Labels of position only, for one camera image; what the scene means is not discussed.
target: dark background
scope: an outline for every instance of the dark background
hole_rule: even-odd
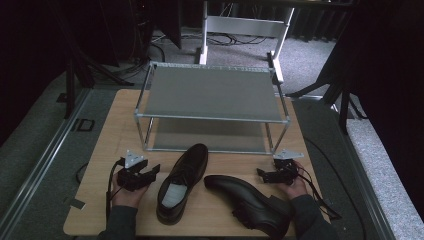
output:
[[[95,3],[84,2],[87,6]],[[200,21],[195,13],[201,11],[194,11],[195,6],[186,6],[190,11],[183,11],[184,18]],[[361,1],[360,9],[347,25],[324,70],[338,73],[349,66],[348,75],[344,72],[339,81],[360,98],[422,217],[424,199],[419,191],[424,182],[424,3]],[[85,21],[77,22],[73,22],[76,28],[82,24],[90,29]],[[187,25],[197,26],[190,22]],[[46,86],[63,73],[68,58],[60,29],[43,1],[1,1],[0,31],[3,144]],[[83,32],[76,35],[86,37]],[[128,57],[128,53],[115,49],[114,56]]]

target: wooden table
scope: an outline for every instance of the wooden table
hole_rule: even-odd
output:
[[[98,139],[76,199],[85,203],[80,210],[71,207],[64,225],[66,234],[72,236],[95,236],[105,229],[105,192],[112,165],[131,150],[148,158],[150,170],[161,164],[156,182],[144,195],[137,215],[136,233],[140,236],[266,236],[259,230],[246,229],[232,216],[232,209],[221,198],[207,190],[200,181],[190,193],[184,215],[176,225],[161,224],[156,217],[157,193],[163,180],[182,152],[143,152],[134,108],[140,91],[120,90],[111,106]],[[289,99],[286,100],[292,123],[284,136],[281,147],[305,155],[297,160],[311,174],[318,191],[314,170],[302,137],[299,124]],[[264,184],[256,169],[274,171],[271,155],[210,153],[204,176],[211,174],[230,175],[243,179],[266,196],[286,196],[272,184]],[[287,236],[294,236],[293,224]]]

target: black leather shoe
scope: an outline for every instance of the black leather shoe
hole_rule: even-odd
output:
[[[207,163],[208,148],[201,143],[178,159],[159,189],[156,215],[161,223],[173,225],[180,221],[188,195],[202,179]]]
[[[272,239],[282,239],[289,228],[293,210],[288,202],[277,197],[267,198],[248,182],[230,176],[209,175],[206,188],[227,198],[233,215],[248,229],[257,229]]]

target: black cable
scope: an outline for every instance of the black cable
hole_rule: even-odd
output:
[[[336,168],[334,167],[334,165],[331,163],[330,158],[324,153],[324,151],[318,146],[316,145],[312,140],[310,140],[307,137],[303,137],[305,139],[305,141],[309,142],[310,144],[312,144],[325,158],[325,160],[327,161],[327,163],[330,165],[331,169],[333,170],[334,174],[336,174],[337,179],[339,180],[343,190],[345,191],[347,197],[349,198],[350,203],[352,204],[352,207],[356,213],[356,215],[358,216],[359,219],[359,223],[361,224],[361,228],[362,228],[362,234],[363,234],[363,239],[366,239],[366,231],[365,231],[365,224],[364,224],[364,220],[362,219],[361,215],[359,214],[359,210],[356,207],[355,203],[353,202],[352,197],[350,196],[349,192],[347,191],[346,186],[344,185],[342,178],[340,177],[339,173],[336,171]]]
[[[112,200],[111,194],[112,194],[112,178],[113,178],[113,174],[115,172],[115,168],[118,166],[124,166],[125,165],[125,158],[119,159],[118,161],[116,161],[113,166],[112,169],[110,170],[110,175],[109,175],[109,182],[107,185],[107,192],[106,192],[106,224],[107,221],[109,220],[109,215],[110,215],[110,201]]]
[[[217,40],[217,39],[214,39],[214,38],[211,38],[211,37],[207,38],[207,41],[208,41],[209,44],[218,45],[218,46],[260,44],[267,39],[266,37],[254,37],[252,40],[249,40],[249,41],[240,41],[239,39],[237,39],[236,36],[231,35],[231,34],[227,34],[227,33],[209,33],[208,36],[225,37],[225,38],[228,39],[228,42],[224,42],[224,41]],[[201,38],[202,38],[201,36],[197,36],[197,35],[189,35],[189,36],[182,36],[181,37],[181,39],[201,39]]]
[[[98,71],[97,69],[89,66],[90,70],[93,72],[93,77],[99,80],[108,80],[109,78],[104,76],[104,74],[102,74],[100,71]],[[122,70],[117,70],[117,71],[111,71],[111,73],[117,77],[121,77],[122,75],[128,74],[128,73],[134,73],[133,75],[129,76],[129,77],[125,77],[125,79],[128,79],[130,77],[133,77],[135,75],[137,75],[139,72],[141,72],[142,70],[145,71],[145,69],[143,69],[143,63],[140,60],[136,60],[134,62],[133,66],[130,66],[128,68],[122,69]]]
[[[325,207],[329,212],[332,213],[332,214],[329,214],[328,212],[324,212],[325,214],[327,214],[330,217],[331,220],[336,220],[336,219],[341,219],[342,218],[342,216],[340,216],[340,214],[338,214],[330,206],[328,206],[328,204],[321,198],[321,196],[318,193],[318,190],[316,189],[315,185],[312,182],[311,174],[309,174],[309,172],[306,171],[306,169],[297,167],[297,168],[302,169],[309,176],[309,179],[307,179],[306,177],[300,175],[298,173],[298,169],[292,169],[292,168],[289,168],[287,166],[282,166],[282,167],[284,168],[285,171],[292,172],[295,176],[298,176],[298,177],[302,178],[303,180],[305,180],[309,184],[309,186],[312,189],[312,195],[314,196],[314,198],[315,197],[318,198],[318,202],[320,203],[319,205]]]
[[[159,47],[158,45],[154,44],[154,43],[150,43],[150,46],[153,46],[157,49],[159,49],[161,55],[162,55],[162,62],[165,62],[165,52],[163,51],[163,49],[161,47]]]
[[[112,199],[116,196],[116,194],[118,194],[121,190],[122,190],[122,188],[123,187],[120,187],[111,197],[110,197],[110,200],[112,201]]]
[[[133,75],[127,76],[127,77],[125,77],[125,78],[123,78],[123,79],[129,79],[129,78],[132,78],[132,77],[134,77],[135,75],[139,74],[141,71],[144,71],[144,72],[146,71],[146,69],[144,69],[144,68],[143,68],[143,65],[140,65],[139,69],[138,69],[137,71],[135,71],[135,73],[134,73]]]
[[[222,10],[221,14],[219,14],[219,16],[222,17],[225,11],[228,12],[227,17],[230,16],[232,8],[233,8],[233,3],[228,3],[227,6],[224,7],[224,10]]]

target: metal frame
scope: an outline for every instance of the metal frame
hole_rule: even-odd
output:
[[[43,155],[39,158],[30,175],[22,184],[13,202],[2,216],[0,220],[0,239],[8,239],[12,234],[90,94],[91,89],[85,88],[82,90],[78,96],[74,111],[72,111],[68,119],[62,122],[60,128],[43,152]]]
[[[245,19],[208,15],[208,2],[203,3],[203,23],[202,23],[202,47],[200,50],[200,64],[206,64],[208,57],[207,34],[208,32],[231,33],[240,35],[251,35],[261,37],[277,38],[278,42],[274,51],[267,53],[268,61],[275,69],[277,79],[280,83],[283,80],[279,56],[283,47],[294,8],[286,9],[284,21],[268,21],[258,19]]]
[[[154,119],[155,118],[176,118],[176,117],[172,117],[172,116],[153,116],[153,115],[146,115],[140,112],[140,108],[141,108],[141,103],[143,101],[143,97],[144,97],[144,92],[148,89],[149,87],[149,82],[151,81],[151,78],[153,77],[154,73],[153,71],[155,71],[156,67],[155,66],[169,66],[169,65],[181,65],[183,67],[189,67],[189,66],[193,66],[196,68],[203,68],[204,66],[202,65],[190,65],[190,64],[166,64],[166,63],[152,63],[149,67],[148,73],[146,75],[146,78],[144,80],[144,84],[142,86],[141,92],[140,92],[140,97],[138,99],[135,111],[134,111],[134,119],[135,122],[137,124],[137,128],[139,131],[139,135],[140,135],[140,140],[142,142],[142,147],[144,150],[146,151],[185,151],[186,149],[161,149],[161,148],[153,148],[153,147],[149,147],[149,140],[150,140],[150,136],[151,136],[151,132],[152,132],[152,128],[153,128],[153,123],[154,123]],[[265,151],[265,152],[256,152],[256,151],[220,151],[220,150],[213,150],[211,149],[210,152],[220,152],[220,153],[243,153],[243,154],[275,154],[275,152],[277,151],[282,138],[284,137],[285,133],[287,132],[287,129],[291,123],[290,120],[290,116],[287,110],[287,106],[285,103],[285,98],[283,96],[283,92],[281,90],[281,87],[279,84],[277,84],[278,87],[278,94],[276,94],[276,96],[278,95],[280,97],[280,101],[283,107],[283,112],[280,113],[282,116],[284,115],[284,118],[282,119],[281,122],[262,122],[262,121],[246,121],[246,120],[234,120],[234,119],[228,119],[226,121],[245,121],[245,122],[258,122],[261,124],[265,124],[265,131],[266,131],[266,135],[267,135],[267,139],[268,139],[268,143],[269,143],[269,151]],[[142,127],[142,119],[146,119],[148,118],[149,122],[148,122],[148,126],[146,131],[143,131],[143,127]],[[213,120],[210,118],[189,118],[189,119],[203,119],[203,120]],[[280,136],[278,137],[277,141],[273,142],[272,140],[272,134],[271,134],[271,130],[270,130],[270,126],[269,124],[282,124],[284,125],[284,128],[281,131]]]

